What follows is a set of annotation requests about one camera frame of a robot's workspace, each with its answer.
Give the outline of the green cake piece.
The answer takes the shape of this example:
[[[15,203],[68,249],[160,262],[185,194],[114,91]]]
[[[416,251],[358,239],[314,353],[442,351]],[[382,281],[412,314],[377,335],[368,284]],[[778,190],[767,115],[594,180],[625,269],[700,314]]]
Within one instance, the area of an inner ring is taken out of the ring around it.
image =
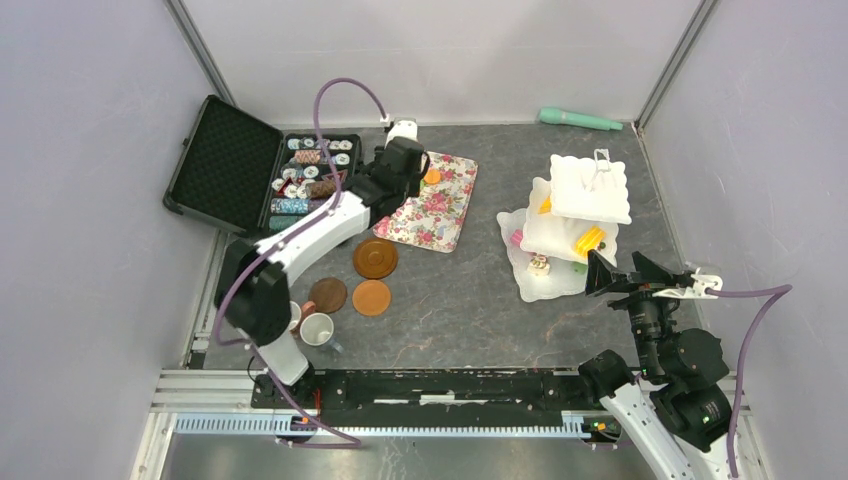
[[[587,272],[587,266],[585,264],[573,262],[571,266],[573,271],[578,275],[585,275]]]

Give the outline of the yellow cube cake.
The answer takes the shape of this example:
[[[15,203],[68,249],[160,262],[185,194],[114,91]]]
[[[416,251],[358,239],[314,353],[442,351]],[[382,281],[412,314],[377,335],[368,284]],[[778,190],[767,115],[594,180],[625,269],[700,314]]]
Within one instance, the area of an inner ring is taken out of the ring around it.
[[[590,227],[575,242],[574,251],[581,258],[587,258],[592,250],[601,251],[606,247],[606,232],[598,226]]]

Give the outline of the white three-tier cake stand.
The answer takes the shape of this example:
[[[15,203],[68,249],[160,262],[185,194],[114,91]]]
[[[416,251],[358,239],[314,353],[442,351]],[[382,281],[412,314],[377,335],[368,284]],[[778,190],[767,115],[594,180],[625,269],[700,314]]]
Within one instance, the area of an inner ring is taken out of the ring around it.
[[[547,196],[551,197],[552,210],[539,215],[537,209]],[[607,149],[596,149],[592,156],[580,158],[553,154],[549,177],[532,180],[527,206],[500,212],[496,221],[522,301],[532,303],[581,294],[587,272],[578,275],[571,264],[587,266],[588,259],[575,253],[577,239],[590,227],[600,227],[607,234],[606,247],[597,251],[616,264],[619,227],[632,223],[626,165],[612,160]],[[523,230],[520,247],[510,243],[516,229]],[[534,254],[548,258],[548,276],[527,271]]]

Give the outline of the white decorated cake slice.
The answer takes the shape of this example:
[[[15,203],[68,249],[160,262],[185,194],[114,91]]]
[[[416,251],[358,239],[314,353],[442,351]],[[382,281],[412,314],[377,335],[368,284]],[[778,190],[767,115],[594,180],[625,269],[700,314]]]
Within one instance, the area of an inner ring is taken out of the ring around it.
[[[548,276],[550,269],[551,266],[548,258],[540,254],[534,254],[527,266],[527,271],[535,276]]]

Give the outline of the yellow wedge cake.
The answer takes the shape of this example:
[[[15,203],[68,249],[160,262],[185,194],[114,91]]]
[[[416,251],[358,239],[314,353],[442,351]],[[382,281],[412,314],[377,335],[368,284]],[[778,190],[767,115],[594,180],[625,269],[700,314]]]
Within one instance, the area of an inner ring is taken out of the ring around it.
[[[539,205],[537,213],[539,215],[548,214],[552,210],[551,197],[547,196]]]

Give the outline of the pink cake with cherry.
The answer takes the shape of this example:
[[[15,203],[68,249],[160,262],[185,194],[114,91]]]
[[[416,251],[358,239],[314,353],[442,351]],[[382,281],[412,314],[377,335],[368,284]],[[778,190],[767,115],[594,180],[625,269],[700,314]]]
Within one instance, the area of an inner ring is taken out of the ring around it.
[[[523,230],[516,229],[510,236],[510,243],[516,247],[520,247],[523,241]]]

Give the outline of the orange macaron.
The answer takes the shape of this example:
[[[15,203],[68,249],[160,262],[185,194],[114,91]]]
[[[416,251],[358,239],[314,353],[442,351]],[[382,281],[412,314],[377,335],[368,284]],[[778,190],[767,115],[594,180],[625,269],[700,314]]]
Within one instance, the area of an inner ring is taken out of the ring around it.
[[[423,177],[423,181],[428,185],[438,184],[442,180],[442,174],[438,169],[429,169]]]

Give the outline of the large brown saucer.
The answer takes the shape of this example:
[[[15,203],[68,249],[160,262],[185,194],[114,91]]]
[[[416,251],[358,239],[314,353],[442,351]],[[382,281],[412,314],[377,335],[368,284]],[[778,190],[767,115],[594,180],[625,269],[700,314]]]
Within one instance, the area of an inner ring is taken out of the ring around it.
[[[352,261],[356,272],[366,279],[379,280],[389,276],[397,267],[399,255],[393,243],[369,238],[354,250]]]

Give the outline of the orange-brown saucer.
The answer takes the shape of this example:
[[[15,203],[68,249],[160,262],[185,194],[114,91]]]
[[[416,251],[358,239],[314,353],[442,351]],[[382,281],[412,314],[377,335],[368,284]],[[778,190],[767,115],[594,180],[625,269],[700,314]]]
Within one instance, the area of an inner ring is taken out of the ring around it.
[[[383,314],[391,304],[389,287],[380,280],[361,282],[353,291],[354,309],[361,315],[374,317]]]

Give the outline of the white cup grey handle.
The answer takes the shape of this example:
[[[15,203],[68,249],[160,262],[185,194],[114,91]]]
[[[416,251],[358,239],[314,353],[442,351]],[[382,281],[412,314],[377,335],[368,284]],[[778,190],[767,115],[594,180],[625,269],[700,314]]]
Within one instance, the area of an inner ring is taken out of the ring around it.
[[[312,313],[301,321],[299,334],[301,340],[314,348],[331,349],[344,353],[344,347],[335,338],[333,319],[325,313]]]

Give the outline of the white cup pink handle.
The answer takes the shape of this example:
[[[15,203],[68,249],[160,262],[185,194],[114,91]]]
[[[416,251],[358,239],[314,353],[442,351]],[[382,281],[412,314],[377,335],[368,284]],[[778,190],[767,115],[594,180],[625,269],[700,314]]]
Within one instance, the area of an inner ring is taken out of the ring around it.
[[[301,328],[302,322],[316,311],[316,304],[313,301],[307,301],[303,304],[298,304],[295,301],[290,302],[291,318],[288,326],[288,331],[292,335],[297,335]]]

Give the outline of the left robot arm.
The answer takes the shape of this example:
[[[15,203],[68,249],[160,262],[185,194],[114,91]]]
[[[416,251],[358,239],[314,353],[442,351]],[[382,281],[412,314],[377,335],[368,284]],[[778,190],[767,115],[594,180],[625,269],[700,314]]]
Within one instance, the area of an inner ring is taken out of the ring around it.
[[[429,167],[417,141],[390,140],[375,160],[345,180],[334,197],[293,226],[225,250],[216,285],[217,321],[227,321],[255,348],[277,379],[275,392],[290,407],[314,394],[310,363],[289,331],[290,287],[343,241],[365,232],[416,197]]]

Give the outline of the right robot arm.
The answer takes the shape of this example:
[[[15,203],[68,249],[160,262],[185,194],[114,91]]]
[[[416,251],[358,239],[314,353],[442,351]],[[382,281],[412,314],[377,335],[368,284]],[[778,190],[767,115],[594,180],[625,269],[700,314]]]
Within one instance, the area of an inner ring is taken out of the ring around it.
[[[579,366],[578,396],[613,415],[657,478],[729,479],[735,437],[719,385],[730,373],[721,341],[678,330],[673,318],[684,300],[714,298],[723,280],[701,268],[675,273],[639,252],[632,260],[625,272],[589,251],[585,292],[618,294],[607,305],[628,315],[639,370],[607,349]]]

